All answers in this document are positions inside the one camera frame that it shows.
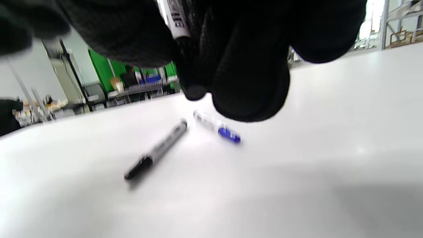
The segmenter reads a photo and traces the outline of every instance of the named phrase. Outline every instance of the gray pen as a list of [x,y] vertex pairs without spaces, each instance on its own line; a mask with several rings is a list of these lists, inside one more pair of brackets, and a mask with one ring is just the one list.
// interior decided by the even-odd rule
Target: gray pen
[[157,145],[151,153],[140,158],[140,161],[126,175],[126,180],[131,180],[137,175],[147,172],[151,166],[157,163],[166,151],[187,131],[187,122],[182,120],[180,125],[176,127],[170,135]]

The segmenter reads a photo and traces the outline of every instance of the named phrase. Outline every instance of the pen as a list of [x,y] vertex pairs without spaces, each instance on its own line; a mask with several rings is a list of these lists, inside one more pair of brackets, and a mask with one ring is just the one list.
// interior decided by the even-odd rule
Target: pen
[[236,144],[241,142],[241,136],[238,133],[228,129],[223,122],[216,120],[205,113],[199,112],[198,110],[194,111],[194,118],[201,124],[210,128],[212,131],[217,132],[223,138],[228,139]]
[[165,140],[154,147],[151,153],[140,158],[138,163],[125,175],[125,179],[131,180],[135,176],[147,172],[186,131],[187,122],[182,120],[180,125]]

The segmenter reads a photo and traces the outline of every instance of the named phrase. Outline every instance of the shelf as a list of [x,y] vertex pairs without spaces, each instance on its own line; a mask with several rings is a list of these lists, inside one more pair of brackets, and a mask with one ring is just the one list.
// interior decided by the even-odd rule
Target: shelf
[[390,22],[390,21],[395,21],[395,20],[400,20],[400,19],[405,19],[410,17],[417,17],[421,15],[423,15],[423,11],[413,12],[401,17],[388,17],[387,21]]
[[423,15],[423,1],[417,2],[412,6],[410,6],[410,4],[410,2],[404,3],[388,13],[387,21],[389,22]]

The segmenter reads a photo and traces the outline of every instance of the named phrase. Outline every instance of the blue pen cap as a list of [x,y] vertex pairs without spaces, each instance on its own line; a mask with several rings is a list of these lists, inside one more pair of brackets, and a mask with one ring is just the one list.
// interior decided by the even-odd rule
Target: blue pen cap
[[219,135],[232,141],[233,143],[241,142],[241,137],[235,132],[229,130],[228,128],[221,127],[217,132],[219,133]]

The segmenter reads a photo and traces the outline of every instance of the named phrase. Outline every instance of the green backdrop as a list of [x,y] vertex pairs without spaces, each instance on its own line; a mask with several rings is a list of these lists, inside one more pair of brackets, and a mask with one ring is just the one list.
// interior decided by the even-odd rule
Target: green backdrop
[[[113,91],[113,87],[110,84],[110,79],[113,78],[113,73],[112,73],[112,70],[110,69],[107,58],[99,55],[97,52],[91,49],[88,50],[88,53],[91,57],[91,61],[93,62],[93,65],[99,77],[100,83],[103,85],[103,87],[106,89],[107,92]],[[126,72],[125,64],[114,61],[114,60],[110,60],[110,62],[112,64],[113,70],[115,71],[116,77],[122,80],[120,75]],[[173,62],[166,65],[165,68],[166,68],[166,72],[168,73],[168,77],[176,75],[176,67],[173,64]],[[138,72],[140,71],[140,69],[137,67],[134,67],[134,70]],[[146,74],[150,76],[154,75],[154,69],[142,69],[142,72],[144,75]]]

